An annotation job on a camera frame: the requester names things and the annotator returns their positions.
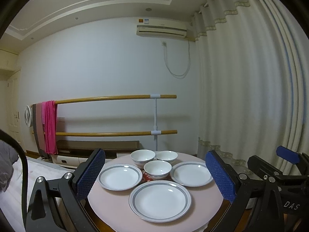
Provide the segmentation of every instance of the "white cable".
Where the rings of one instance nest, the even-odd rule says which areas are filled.
[[[168,67],[168,64],[167,64],[167,44],[166,42],[162,42],[162,45],[163,45],[163,55],[164,55],[164,62],[165,62],[165,65],[166,65],[166,68],[168,69],[168,71],[175,77],[175,78],[178,78],[178,79],[183,79],[186,77],[186,75],[188,74],[189,70],[190,70],[190,66],[191,66],[191,57],[190,57],[190,42],[188,41],[188,67],[187,67],[187,70],[181,74],[181,75],[176,75],[174,73],[172,73],[172,71],[170,70],[170,68]]]

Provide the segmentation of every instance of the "gray pillow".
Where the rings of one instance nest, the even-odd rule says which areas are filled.
[[[13,175],[13,163],[18,160],[14,148],[0,140],[0,190],[5,191]]]

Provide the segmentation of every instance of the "red placemat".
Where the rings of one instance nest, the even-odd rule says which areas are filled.
[[[151,179],[151,177],[145,172],[144,169],[141,169],[142,174],[143,174],[143,178],[141,180],[141,183],[145,183],[148,181],[153,181],[153,179]],[[170,177],[170,175],[168,175],[166,178],[162,179],[162,180],[166,180],[166,181],[173,181],[172,178]]]

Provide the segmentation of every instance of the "ballet barre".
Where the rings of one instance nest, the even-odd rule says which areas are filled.
[[[157,126],[157,99],[176,99],[174,94],[146,94],[146,95],[121,95],[121,96],[103,96],[79,99],[58,100],[55,104],[69,104],[92,101],[109,101],[109,100],[132,100],[132,99],[154,99],[154,130],[142,132],[116,132],[116,133],[67,133],[56,132],[57,136],[73,136],[73,137],[124,137],[124,136],[154,136],[155,150],[158,150],[158,135],[177,134],[177,130],[158,130]]]

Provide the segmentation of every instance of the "baseboard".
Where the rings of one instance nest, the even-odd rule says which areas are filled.
[[[33,152],[33,151],[29,151],[29,150],[26,150],[26,156],[30,157],[30,158],[33,158],[33,159],[37,159],[39,158],[39,153],[37,152]]]

